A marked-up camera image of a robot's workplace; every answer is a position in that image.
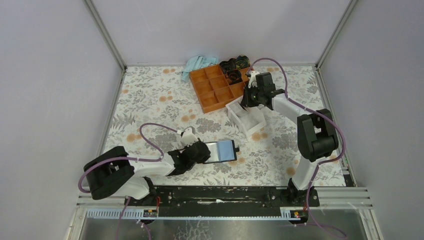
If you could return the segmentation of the black leather card holder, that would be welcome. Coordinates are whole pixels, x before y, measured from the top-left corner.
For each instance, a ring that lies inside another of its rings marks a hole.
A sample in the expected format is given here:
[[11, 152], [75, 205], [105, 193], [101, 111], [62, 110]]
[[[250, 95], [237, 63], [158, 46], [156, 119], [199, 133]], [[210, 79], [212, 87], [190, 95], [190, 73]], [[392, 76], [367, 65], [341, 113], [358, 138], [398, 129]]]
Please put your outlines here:
[[240, 147], [236, 146], [234, 140], [220, 140], [215, 142], [206, 142], [210, 151], [210, 157], [203, 164], [215, 164], [233, 162], [237, 160], [237, 153]]

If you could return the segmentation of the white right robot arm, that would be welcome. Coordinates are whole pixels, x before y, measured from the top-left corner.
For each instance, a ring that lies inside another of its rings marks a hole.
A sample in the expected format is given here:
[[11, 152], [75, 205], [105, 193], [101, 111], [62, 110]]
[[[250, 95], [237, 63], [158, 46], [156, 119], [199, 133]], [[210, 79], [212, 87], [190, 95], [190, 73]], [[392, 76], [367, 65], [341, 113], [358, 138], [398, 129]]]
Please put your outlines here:
[[312, 110], [291, 99], [284, 89], [277, 89], [271, 73], [250, 71], [243, 90], [241, 106], [252, 108], [263, 105], [289, 118], [297, 126], [297, 148], [301, 160], [292, 176], [287, 201], [293, 206], [306, 199], [305, 190], [313, 181], [318, 165], [339, 147], [332, 113], [326, 109]]

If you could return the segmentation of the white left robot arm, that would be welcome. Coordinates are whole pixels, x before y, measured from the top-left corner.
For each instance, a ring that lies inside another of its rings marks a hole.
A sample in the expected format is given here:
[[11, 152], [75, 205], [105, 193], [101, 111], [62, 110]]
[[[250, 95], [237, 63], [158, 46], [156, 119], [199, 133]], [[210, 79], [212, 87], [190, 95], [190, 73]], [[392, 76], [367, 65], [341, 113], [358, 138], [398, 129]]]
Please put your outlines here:
[[123, 146], [116, 146], [84, 166], [78, 188], [91, 194], [93, 200], [122, 195], [148, 206], [155, 200], [151, 175], [182, 175], [194, 165], [205, 163], [211, 155], [202, 141], [147, 158], [130, 157]]

